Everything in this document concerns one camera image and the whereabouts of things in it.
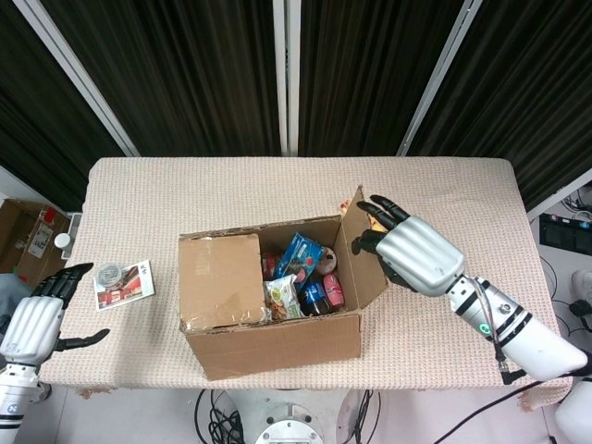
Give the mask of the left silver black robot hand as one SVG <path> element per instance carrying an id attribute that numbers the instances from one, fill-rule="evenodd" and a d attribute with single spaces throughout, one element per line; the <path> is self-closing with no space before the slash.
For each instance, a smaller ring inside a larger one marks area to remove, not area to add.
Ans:
<path id="1" fill-rule="evenodd" d="M 7 363 L 38 368 L 53 352 L 90 347 L 110 333 L 104 328 L 86 338 L 60 337 L 65 311 L 80 280 L 92 268 L 92 263 L 63 268 L 19 302 L 1 342 L 1 355 Z"/>

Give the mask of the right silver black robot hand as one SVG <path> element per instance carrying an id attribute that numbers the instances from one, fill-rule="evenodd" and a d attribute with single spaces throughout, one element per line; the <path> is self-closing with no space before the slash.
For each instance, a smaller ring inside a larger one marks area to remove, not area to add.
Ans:
<path id="1" fill-rule="evenodd" d="M 364 230 L 352 241 L 351 250 L 375 255 L 391 282 L 439 297 L 464 275 L 464 255 L 421 217 L 377 194 L 356 206 L 384 229 Z"/>

